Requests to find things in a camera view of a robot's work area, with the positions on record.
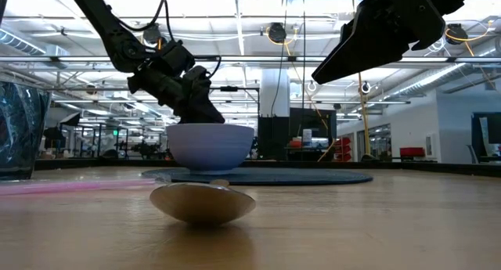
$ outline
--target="white bowl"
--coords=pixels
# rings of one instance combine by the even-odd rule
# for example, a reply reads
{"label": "white bowl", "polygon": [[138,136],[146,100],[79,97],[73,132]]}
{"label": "white bowl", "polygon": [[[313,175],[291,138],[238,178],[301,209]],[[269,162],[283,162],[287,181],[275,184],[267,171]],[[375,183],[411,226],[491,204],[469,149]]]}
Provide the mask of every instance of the white bowl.
{"label": "white bowl", "polygon": [[177,124],[167,127],[169,148],[192,173],[224,174],[243,163],[254,129],[232,124]]}

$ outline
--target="ceiling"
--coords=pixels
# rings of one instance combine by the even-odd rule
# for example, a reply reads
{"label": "ceiling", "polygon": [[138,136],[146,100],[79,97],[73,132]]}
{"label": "ceiling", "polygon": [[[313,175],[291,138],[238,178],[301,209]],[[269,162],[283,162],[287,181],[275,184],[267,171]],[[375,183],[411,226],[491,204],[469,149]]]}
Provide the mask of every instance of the ceiling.
{"label": "ceiling", "polygon": [[[111,5],[116,16],[133,27],[141,27],[149,23],[156,11],[160,0],[105,0]],[[286,24],[289,34],[290,51],[297,56],[326,56],[339,42],[339,33],[343,24],[353,17],[352,0],[168,0],[171,28],[176,38],[184,41],[185,47],[195,55],[223,55],[223,56],[281,56],[283,48],[274,45],[266,36],[266,28],[272,22]],[[484,38],[472,42],[473,47],[489,40],[496,32],[501,31],[501,21],[497,20],[501,13],[501,0],[466,0],[465,6],[457,12],[447,15],[448,23],[461,23],[471,37],[485,33],[485,26],[492,20],[491,30]],[[306,18],[303,22],[302,13],[305,10]],[[165,18],[158,20],[160,29],[167,32]],[[72,56],[106,56],[103,43],[96,36],[96,32],[85,19],[84,14],[73,0],[8,0],[2,28],[29,41],[36,46],[57,45],[65,49]],[[467,51],[464,45],[449,45],[438,43],[440,51],[428,49],[420,52],[407,52],[405,56],[458,56]],[[25,56],[6,45],[0,46],[2,56]],[[212,69],[214,63],[204,63],[207,69]],[[111,69],[108,63],[101,63],[101,67],[108,67],[107,71],[43,71],[28,70],[34,65],[29,63],[10,63],[10,67],[41,78],[53,86],[58,82],[66,88],[81,88],[93,84],[98,87],[126,88],[127,74],[121,74]],[[73,63],[72,67],[89,67],[88,64]],[[211,79],[213,86],[235,85],[240,87],[258,88],[261,80],[261,69],[273,67],[265,64],[228,63]],[[287,73],[292,84],[298,85],[305,72],[306,82],[311,83],[311,73],[314,67],[302,65],[288,66]],[[373,91],[384,94],[402,82],[409,80],[425,70],[440,67],[423,64],[406,64],[401,67],[381,67],[362,73],[362,79],[373,86]],[[358,97],[358,75],[345,77],[327,85],[315,85],[315,91],[308,91],[313,99],[344,99],[356,100]],[[299,91],[301,86],[291,87],[291,91]],[[220,92],[214,91],[214,99],[252,99],[257,98],[255,92]],[[127,92],[115,94],[121,99],[153,99],[145,92],[132,95]],[[114,99],[114,92],[98,92],[88,95],[85,92],[71,90],[57,93],[59,99]],[[124,111],[124,107],[117,104],[77,104],[82,109],[108,110],[121,116],[137,114],[139,117],[150,116],[145,110],[142,114]],[[151,111],[170,117],[170,110],[158,105],[146,104]],[[240,114],[231,120],[233,123],[255,126],[257,104],[243,105],[218,104],[220,111],[234,115]]]}

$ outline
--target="wooden table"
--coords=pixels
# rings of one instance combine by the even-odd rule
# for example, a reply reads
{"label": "wooden table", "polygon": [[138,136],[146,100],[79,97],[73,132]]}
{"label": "wooden table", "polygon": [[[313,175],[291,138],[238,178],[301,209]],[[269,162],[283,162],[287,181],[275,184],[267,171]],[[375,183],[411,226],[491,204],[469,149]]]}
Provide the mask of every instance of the wooden table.
{"label": "wooden table", "polygon": [[[142,167],[35,172],[136,178]],[[499,269],[501,179],[369,171],[373,182],[236,187],[257,201],[224,228],[186,228],[153,189],[0,197],[2,269]]]}

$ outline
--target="round mat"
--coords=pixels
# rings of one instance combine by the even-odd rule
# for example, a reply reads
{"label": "round mat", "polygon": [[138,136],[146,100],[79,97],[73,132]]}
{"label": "round mat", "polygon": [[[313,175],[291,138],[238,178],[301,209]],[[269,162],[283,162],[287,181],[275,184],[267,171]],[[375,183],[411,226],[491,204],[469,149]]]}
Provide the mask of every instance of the round mat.
{"label": "round mat", "polygon": [[165,182],[208,183],[225,179],[230,185],[342,185],[372,181],[373,178],[358,172],[334,169],[294,168],[236,168],[227,175],[192,175],[186,168],[166,168],[142,173],[143,177]]}

